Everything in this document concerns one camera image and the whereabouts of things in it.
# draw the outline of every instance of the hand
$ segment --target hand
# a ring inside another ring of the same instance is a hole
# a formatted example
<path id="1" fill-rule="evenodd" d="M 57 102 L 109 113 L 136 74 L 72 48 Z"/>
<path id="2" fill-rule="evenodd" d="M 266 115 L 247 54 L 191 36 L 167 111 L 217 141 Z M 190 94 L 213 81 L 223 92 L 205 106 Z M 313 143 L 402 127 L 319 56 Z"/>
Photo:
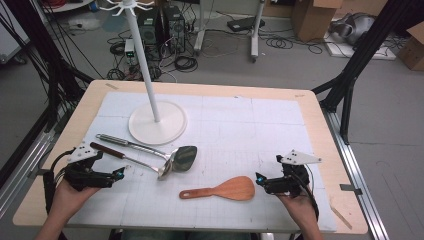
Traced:
<path id="1" fill-rule="evenodd" d="M 50 214 L 57 214 L 69 220 L 99 190 L 100 188 L 87 187 L 78 192 L 68 181 L 62 180 L 56 188 Z"/>
<path id="2" fill-rule="evenodd" d="M 57 239 L 69 219 L 99 190 L 84 188 L 78 192 L 66 180 L 62 180 L 56 188 L 50 213 L 35 239 Z"/>
<path id="3" fill-rule="evenodd" d="M 287 195 L 277 195 L 299 226 L 304 239 L 323 239 L 318 228 L 315 210 L 308 196 L 299 195 L 295 198 Z"/>

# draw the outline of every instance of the black frame bar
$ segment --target black frame bar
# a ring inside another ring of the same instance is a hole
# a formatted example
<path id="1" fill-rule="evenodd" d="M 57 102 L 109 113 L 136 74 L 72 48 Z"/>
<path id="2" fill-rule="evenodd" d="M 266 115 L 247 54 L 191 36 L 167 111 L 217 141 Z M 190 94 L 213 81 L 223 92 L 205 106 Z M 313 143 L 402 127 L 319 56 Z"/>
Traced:
<path id="1" fill-rule="evenodd" d="M 340 135 L 345 144 L 349 144 L 349 118 L 356 80 L 386 40 L 390 31 L 417 2 L 418 0 L 389 0 L 343 71 L 336 78 L 312 89 L 315 94 L 331 89 L 326 98 L 320 101 L 321 107 L 328 112 L 336 112 L 337 105 L 344 99 Z"/>

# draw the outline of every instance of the aluminum frame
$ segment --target aluminum frame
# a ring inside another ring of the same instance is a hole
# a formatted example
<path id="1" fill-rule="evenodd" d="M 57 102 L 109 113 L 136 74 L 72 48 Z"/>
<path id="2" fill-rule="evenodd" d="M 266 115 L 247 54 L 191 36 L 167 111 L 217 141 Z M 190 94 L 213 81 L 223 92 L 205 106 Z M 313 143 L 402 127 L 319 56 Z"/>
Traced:
<path id="1" fill-rule="evenodd" d="M 350 145 L 344 142 L 340 134 L 340 120 L 337 113 L 327 112 L 323 110 L 325 119 L 329 129 L 333 135 L 333 139 L 339 150 L 340 157 L 342 158 L 348 177 L 355 189 L 361 189 L 362 194 L 357 194 L 357 199 L 361 205 L 362 212 L 365 215 L 369 231 L 375 240 L 389 240 L 386 228 L 378 213 L 378 210 L 372 200 L 370 191 L 368 190 L 365 179 L 356 161 L 355 155 Z"/>

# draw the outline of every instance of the floor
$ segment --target floor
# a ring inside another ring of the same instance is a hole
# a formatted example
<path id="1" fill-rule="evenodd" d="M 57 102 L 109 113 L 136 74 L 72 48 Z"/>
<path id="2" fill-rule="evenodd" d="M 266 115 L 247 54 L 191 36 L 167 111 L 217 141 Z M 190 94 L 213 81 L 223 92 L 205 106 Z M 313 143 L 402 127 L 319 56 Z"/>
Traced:
<path id="1" fill-rule="evenodd" d="M 213 16 L 208 28 L 225 29 L 229 17 Z M 61 22 L 66 22 L 69 16 L 59 17 Z M 117 37 L 128 27 L 125 20 L 113 19 L 108 12 L 97 12 L 95 17 L 100 20 L 99 29 L 79 31 L 72 39 L 104 77 L 113 68 L 114 61 L 107 40 Z M 288 19 L 264 20 L 264 31 L 291 28 Z M 276 34 L 293 35 L 291 31 Z M 68 46 L 81 71 L 101 78 L 79 51 L 71 44 Z M 172 76 L 163 74 L 158 81 L 312 89 L 336 77 L 348 62 L 346 58 L 330 57 L 325 47 L 320 47 L 322 53 L 316 54 L 307 46 L 294 44 L 288 49 L 277 49 L 260 40 L 259 58 L 252 63 L 248 38 L 209 31 L 203 51 L 197 57 L 197 70 L 191 73 L 173 71 Z M 2 166 L 44 110 L 47 98 L 31 64 L 0 66 L 0 79 Z M 372 60 L 355 85 L 349 140 L 391 239 L 424 239 L 423 88 L 424 72 L 410 71 L 399 59 Z M 319 99 L 324 97 L 325 93 L 318 96 Z M 12 223 L 14 211 L 30 185 L 28 180 L 1 217 L 1 239 L 29 239 L 37 232 L 37 228 L 18 227 Z M 68 229 L 66 233 L 70 239 L 107 239 L 109 234 L 107 229 Z M 370 234 L 328 234 L 325 238 L 372 239 Z M 275 239 L 288 239 L 288 236 L 275 234 Z"/>

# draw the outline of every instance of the metal handle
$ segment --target metal handle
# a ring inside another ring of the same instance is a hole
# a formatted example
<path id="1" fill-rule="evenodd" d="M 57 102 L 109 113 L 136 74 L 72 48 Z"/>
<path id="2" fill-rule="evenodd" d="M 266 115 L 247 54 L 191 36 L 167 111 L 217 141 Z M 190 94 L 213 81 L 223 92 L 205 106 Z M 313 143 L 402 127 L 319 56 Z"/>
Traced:
<path id="1" fill-rule="evenodd" d="M 96 137 L 99 138 L 100 140 L 110 142 L 110 143 L 115 143 L 124 147 L 127 147 L 129 145 L 129 142 L 127 140 L 120 139 L 117 137 L 112 137 L 106 134 L 97 134 Z"/>
<path id="2" fill-rule="evenodd" d="M 147 152 L 147 153 L 151 153 L 154 155 L 157 155 L 159 157 L 164 158 L 165 160 L 167 160 L 166 158 L 166 153 L 159 151 L 157 149 L 151 148 L 151 147 L 147 147 L 141 144 L 136 144 L 136 143 L 132 143 L 130 141 L 124 140 L 124 139 L 120 139 L 117 137 L 112 137 L 106 134 L 97 134 L 96 135 L 97 138 L 99 138 L 100 140 L 106 141 L 106 142 L 110 142 L 110 143 L 114 143 L 114 144 L 118 144 L 124 147 L 131 147 L 137 150 L 141 150 L 143 152 Z"/>

